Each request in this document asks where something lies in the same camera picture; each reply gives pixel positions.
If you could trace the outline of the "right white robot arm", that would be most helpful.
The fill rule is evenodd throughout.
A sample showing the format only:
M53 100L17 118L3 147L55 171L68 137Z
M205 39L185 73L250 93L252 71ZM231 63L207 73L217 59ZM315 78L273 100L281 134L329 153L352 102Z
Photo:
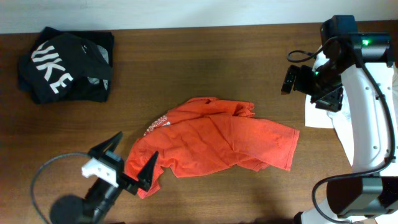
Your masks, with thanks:
M397 221L397 123L392 93L394 53L385 32L360 32L351 15L335 15L320 28L321 47L303 59L287 57L281 92L310 96L331 112L348 100L353 130L352 173L319 181L326 199L299 212L294 223Z

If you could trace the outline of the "red orange soccer t-shirt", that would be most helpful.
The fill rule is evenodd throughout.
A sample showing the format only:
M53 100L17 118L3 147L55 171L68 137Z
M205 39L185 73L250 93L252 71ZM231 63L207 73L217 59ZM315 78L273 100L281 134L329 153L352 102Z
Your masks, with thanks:
M290 170L300 131L254 116L254 104L192 98L155 120L132 146L125 172L133 179L158 152L152 186L139 190L146 198L160 189L165 168L178 178L213 174L232 166L260 171L269 166Z

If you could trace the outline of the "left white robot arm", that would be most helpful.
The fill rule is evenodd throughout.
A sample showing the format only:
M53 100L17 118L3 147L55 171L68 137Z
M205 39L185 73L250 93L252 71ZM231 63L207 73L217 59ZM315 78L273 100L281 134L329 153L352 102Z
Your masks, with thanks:
M82 166L81 174L97 179L83 198L76 195L58 198L50 209L52 223L102 223L122 191L132 195L139 189L149 191L159 153L153 153L133 179L124 173L124 160L114 153L122 136L119 132L88 151L90 160Z

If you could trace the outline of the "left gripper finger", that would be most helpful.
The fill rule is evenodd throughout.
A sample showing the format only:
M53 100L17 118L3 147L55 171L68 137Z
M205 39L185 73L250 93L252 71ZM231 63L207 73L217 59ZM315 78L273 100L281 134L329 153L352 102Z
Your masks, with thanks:
M159 152L155 151L155 153L150 157L150 159L146 162L144 167L138 173L137 179L138 179L138 187L140 189L149 190L152 187L154 169L158 156Z
M88 155L90 157L102 157L108 151L114 152L122 138L123 138L123 133L118 132L108 140L105 140L104 142L92 147L88 151Z

